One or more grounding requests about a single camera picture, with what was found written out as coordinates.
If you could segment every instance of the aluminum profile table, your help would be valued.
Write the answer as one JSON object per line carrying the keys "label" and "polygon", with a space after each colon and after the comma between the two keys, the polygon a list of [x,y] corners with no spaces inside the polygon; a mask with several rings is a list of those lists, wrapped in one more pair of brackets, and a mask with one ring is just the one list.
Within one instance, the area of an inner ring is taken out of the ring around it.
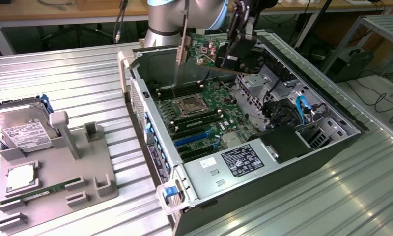
{"label": "aluminum profile table", "polygon": [[[393,133],[275,35],[279,47],[371,131],[311,175],[190,233],[224,235],[393,234]],[[138,44],[2,57],[0,99],[47,92],[71,128],[106,127],[120,196],[60,217],[22,235],[172,235],[155,195],[130,115],[122,103],[118,51]]]}
{"label": "aluminum profile table", "polygon": [[40,224],[15,236],[172,235],[140,150],[119,80],[118,52],[139,43],[0,58],[0,100],[46,93],[70,128],[104,126],[119,196]]}
{"label": "aluminum profile table", "polygon": [[382,37],[384,37],[393,43],[393,15],[360,16],[352,28],[350,29],[339,47],[336,48],[335,53],[327,59],[322,67],[322,71],[324,73],[328,72],[336,58],[340,55],[340,52],[348,46],[350,41],[362,26],[370,28],[374,32],[376,32]]}

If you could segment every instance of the hard drive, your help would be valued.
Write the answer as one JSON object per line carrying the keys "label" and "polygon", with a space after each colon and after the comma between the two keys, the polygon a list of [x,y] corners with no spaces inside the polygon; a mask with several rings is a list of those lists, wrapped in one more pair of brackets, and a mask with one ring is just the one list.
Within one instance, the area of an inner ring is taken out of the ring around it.
{"label": "hard drive", "polygon": [[52,107],[46,95],[0,103],[0,142],[31,152],[52,146],[59,132],[50,125]]}

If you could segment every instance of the motherboard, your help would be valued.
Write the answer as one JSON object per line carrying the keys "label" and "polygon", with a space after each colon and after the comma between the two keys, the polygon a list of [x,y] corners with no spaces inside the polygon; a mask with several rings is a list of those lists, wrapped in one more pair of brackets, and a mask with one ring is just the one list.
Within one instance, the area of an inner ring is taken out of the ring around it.
{"label": "motherboard", "polygon": [[258,132],[234,99],[236,91],[220,81],[202,85],[198,93],[176,88],[175,97],[167,99],[167,90],[155,99],[184,162],[238,146]]}
{"label": "motherboard", "polygon": [[222,41],[224,40],[206,35],[192,34],[188,59],[196,60],[198,65],[215,67],[215,60]]}

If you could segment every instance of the hard drive label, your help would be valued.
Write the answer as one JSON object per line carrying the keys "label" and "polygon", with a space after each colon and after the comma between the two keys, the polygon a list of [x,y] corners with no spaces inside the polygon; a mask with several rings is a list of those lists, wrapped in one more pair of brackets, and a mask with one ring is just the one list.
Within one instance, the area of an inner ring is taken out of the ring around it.
{"label": "hard drive label", "polygon": [[40,122],[7,128],[3,131],[22,149],[51,143],[50,136]]}
{"label": "hard drive label", "polygon": [[250,144],[223,153],[222,156],[235,177],[264,167],[264,163]]}

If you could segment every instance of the green circuit board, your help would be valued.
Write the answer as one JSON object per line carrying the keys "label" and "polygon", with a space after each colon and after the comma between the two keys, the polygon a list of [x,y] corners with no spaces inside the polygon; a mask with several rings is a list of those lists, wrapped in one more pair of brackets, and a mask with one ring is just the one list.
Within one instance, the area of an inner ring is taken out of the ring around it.
{"label": "green circuit board", "polygon": [[191,35],[191,46],[188,59],[196,60],[198,65],[215,66],[220,43],[224,40],[194,33]]}
{"label": "green circuit board", "polygon": [[[194,153],[199,150],[203,150],[204,148],[210,149],[210,147],[212,147],[214,144],[216,148],[212,150],[212,152],[218,152],[218,151],[228,149],[232,143],[224,142],[223,136],[226,134],[230,133],[231,135],[231,132],[234,132],[234,135],[236,134],[240,142],[244,143],[247,142],[251,135],[258,132],[252,123],[246,118],[246,114],[242,111],[238,104],[226,102],[227,100],[232,100],[230,93],[234,93],[234,92],[227,91],[226,87],[220,86],[220,82],[208,81],[204,84],[204,89],[202,93],[194,94],[191,96],[190,95],[184,96],[187,98],[195,97],[195,96],[200,97],[207,104],[207,112],[220,109],[222,114],[224,115],[222,119],[216,122],[211,122],[210,124],[206,124],[202,126],[196,125],[198,128],[203,127],[204,131],[210,131],[210,135],[207,138],[176,146],[186,162],[206,156],[207,153],[203,153],[203,155],[194,155]],[[163,117],[166,126],[168,127],[168,131],[170,131],[174,142],[178,140],[190,138],[195,135],[192,134],[179,139],[174,138],[178,132],[175,131],[175,128],[171,125],[171,121],[174,119],[180,120],[182,117],[184,116],[182,108],[178,105],[179,103],[178,101],[180,99],[184,99],[184,97],[178,97],[176,101],[175,99],[170,99],[164,101],[155,99],[158,109]]]}

